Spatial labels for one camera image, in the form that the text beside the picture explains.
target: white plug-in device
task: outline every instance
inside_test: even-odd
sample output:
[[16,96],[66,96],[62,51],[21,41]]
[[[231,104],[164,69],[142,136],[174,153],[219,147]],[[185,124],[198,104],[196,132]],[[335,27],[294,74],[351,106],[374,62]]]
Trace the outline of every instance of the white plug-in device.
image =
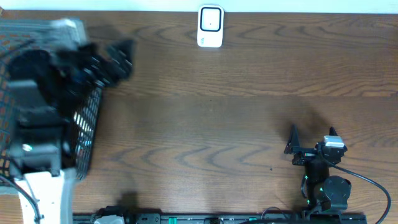
[[221,47],[223,31],[224,9],[221,6],[202,6],[198,15],[198,45],[200,47]]

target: wire mesh basket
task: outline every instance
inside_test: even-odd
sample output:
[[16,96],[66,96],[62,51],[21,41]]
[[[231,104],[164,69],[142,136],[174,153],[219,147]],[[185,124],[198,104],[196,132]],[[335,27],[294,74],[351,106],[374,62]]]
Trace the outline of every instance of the wire mesh basket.
[[[16,49],[21,44],[34,40],[27,47]],[[7,81],[9,74],[6,65],[11,58],[29,49],[42,49],[54,53],[57,49],[76,49],[87,43],[83,23],[77,19],[62,19],[57,21],[38,20],[6,20],[0,19],[0,174],[9,177],[8,146],[14,121],[17,116],[15,102],[9,90]],[[70,143],[75,150],[74,160],[77,179],[84,179],[90,163],[93,138],[101,101],[102,89],[95,89],[85,100],[81,108],[75,111],[72,130],[75,132]]]

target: wood grain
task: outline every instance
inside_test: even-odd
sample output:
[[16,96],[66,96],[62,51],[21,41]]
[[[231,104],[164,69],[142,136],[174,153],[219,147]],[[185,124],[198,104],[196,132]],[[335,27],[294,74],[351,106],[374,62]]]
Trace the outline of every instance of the wood grain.
[[[6,11],[13,18],[79,17],[92,41],[136,40],[135,73],[104,94],[89,176],[73,209],[163,212],[297,209],[303,167],[283,154],[289,128],[312,146],[333,125],[341,166],[386,187],[398,219],[398,16],[227,13],[219,49],[196,44],[197,14]],[[374,223],[386,206],[353,184],[350,212]],[[6,223],[21,222],[2,209]]]

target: white device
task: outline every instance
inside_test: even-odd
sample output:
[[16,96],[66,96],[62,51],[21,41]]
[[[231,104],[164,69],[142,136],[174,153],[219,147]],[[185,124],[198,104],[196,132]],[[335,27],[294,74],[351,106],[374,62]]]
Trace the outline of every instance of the white device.
[[[24,174],[15,183],[25,190],[37,203],[42,215],[40,224],[73,223],[72,200],[76,184],[75,168],[63,169],[60,175],[52,177],[50,172]],[[19,193],[24,224],[35,224],[35,213],[28,200]]]
[[200,47],[221,47],[223,31],[224,9],[221,6],[202,6],[198,14],[198,45]]
[[325,146],[344,148],[344,142],[340,136],[324,136],[323,140],[325,142]]

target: cable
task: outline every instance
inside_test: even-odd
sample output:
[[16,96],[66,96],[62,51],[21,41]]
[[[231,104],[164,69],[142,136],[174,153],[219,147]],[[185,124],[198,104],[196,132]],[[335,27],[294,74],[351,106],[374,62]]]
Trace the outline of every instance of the cable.
[[286,214],[285,214],[280,208],[275,207],[275,206],[272,206],[272,207],[269,207],[269,208],[267,208],[267,209],[265,209],[265,210],[263,211],[263,213],[261,214],[261,219],[262,219],[262,220],[265,218],[266,213],[267,213],[270,209],[279,210],[279,211],[281,212],[281,214],[282,214],[287,220],[289,219],[288,216],[286,216]]
[[219,218],[217,220],[210,220],[210,224],[217,224],[219,223],[219,221],[221,222],[221,224],[224,224],[224,220],[222,218]]
[[33,211],[35,213],[35,223],[36,224],[40,224],[40,213],[39,213],[39,206],[37,205],[37,203],[35,202],[35,200],[29,196],[28,193],[26,193],[26,191],[24,189],[22,189],[20,186],[18,186],[17,184],[15,184],[12,180],[8,179],[7,177],[0,175],[0,180],[9,184],[11,187],[14,187],[19,193],[21,193],[26,200],[30,203],[30,205],[33,208]]
[[34,39],[31,39],[31,40],[25,41],[24,43],[22,43],[22,44],[18,45],[18,46],[17,46],[17,47],[15,47],[14,49],[12,49],[12,50],[9,50],[9,51],[5,52],[4,54],[0,55],[0,60],[1,60],[1,59],[3,59],[3,58],[5,58],[5,57],[7,57],[8,55],[10,55],[10,54],[14,53],[15,51],[17,51],[17,50],[21,49],[21,48],[24,48],[24,47],[27,47],[27,46],[29,46],[30,44],[33,44],[34,42],[35,42],[35,40],[34,40]]
[[306,175],[303,175],[303,179],[301,180],[301,194],[303,195],[304,198],[307,198],[307,196],[305,195],[305,191],[304,191],[304,185],[305,185],[305,181],[306,181]]
[[354,175],[354,176],[356,176],[356,177],[359,177],[360,179],[366,180],[366,181],[368,181],[369,183],[371,183],[371,184],[375,185],[376,187],[380,188],[380,189],[385,193],[385,195],[387,196],[387,207],[386,207],[386,210],[384,211],[383,215],[382,215],[382,216],[380,217],[380,219],[376,222],[376,224],[380,224],[380,223],[384,220],[384,218],[387,216],[388,212],[390,211],[390,207],[391,207],[391,197],[390,197],[390,194],[388,193],[388,191],[387,191],[383,186],[381,186],[381,185],[378,184],[377,182],[375,182],[375,181],[373,181],[373,180],[371,180],[371,179],[369,179],[369,178],[367,178],[367,177],[364,177],[364,176],[362,176],[362,175],[360,175],[360,174],[357,174],[357,173],[355,173],[355,172],[352,172],[352,171],[350,171],[350,170],[348,170],[348,169],[344,169],[344,168],[338,167],[338,166],[334,165],[333,163],[329,162],[329,161],[323,156],[323,151],[322,151],[322,149],[320,149],[319,155],[320,155],[320,157],[321,157],[329,166],[334,167],[334,168],[336,168],[336,169],[338,169],[338,170],[341,170],[341,171],[343,171],[343,172],[346,172],[347,174],[351,174],[351,175]]

